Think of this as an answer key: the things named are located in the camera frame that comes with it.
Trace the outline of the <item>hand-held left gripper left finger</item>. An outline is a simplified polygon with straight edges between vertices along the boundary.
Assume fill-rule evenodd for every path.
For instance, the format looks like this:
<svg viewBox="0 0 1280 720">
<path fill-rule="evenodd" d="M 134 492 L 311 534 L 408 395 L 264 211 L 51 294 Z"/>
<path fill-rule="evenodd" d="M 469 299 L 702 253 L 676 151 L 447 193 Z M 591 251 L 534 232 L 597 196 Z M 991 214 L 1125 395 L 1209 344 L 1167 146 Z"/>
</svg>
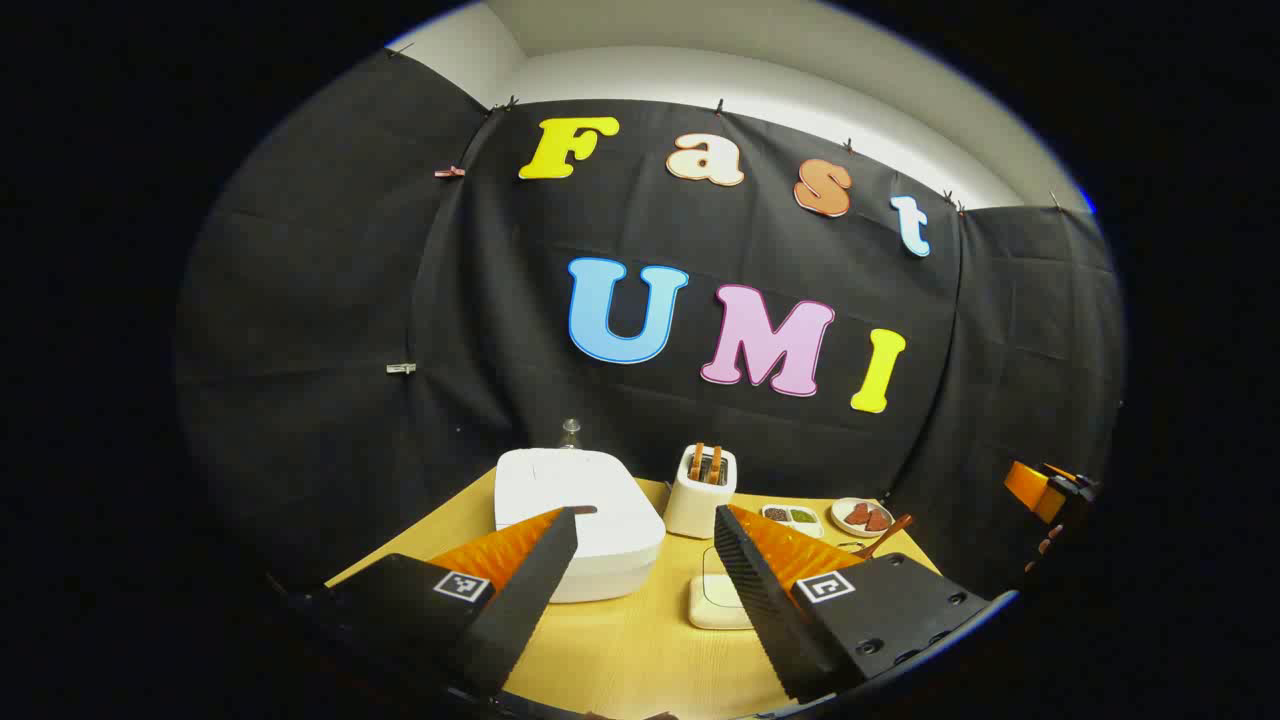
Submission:
<svg viewBox="0 0 1280 720">
<path fill-rule="evenodd" d="M 291 606 L 398 680 L 493 697 L 577 546 L 573 510 L 553 509 L 429 561 L 388 553 Z"/>
</svg>

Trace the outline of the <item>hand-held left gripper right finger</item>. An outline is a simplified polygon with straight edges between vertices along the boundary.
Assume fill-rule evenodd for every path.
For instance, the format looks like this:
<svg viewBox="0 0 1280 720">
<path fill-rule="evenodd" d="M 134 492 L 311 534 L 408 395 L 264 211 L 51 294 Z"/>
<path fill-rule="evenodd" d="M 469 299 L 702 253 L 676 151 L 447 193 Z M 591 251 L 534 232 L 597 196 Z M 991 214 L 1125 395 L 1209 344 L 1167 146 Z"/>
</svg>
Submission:
<svg viewBox="0 0 1280 720">
<path fill-rule="evenodd" d="M 991 601 L 904 553 L 860 559 L 735 505 L 716 550 L 786 694 L 877 692 L 987 624 Z"/>
</svg>

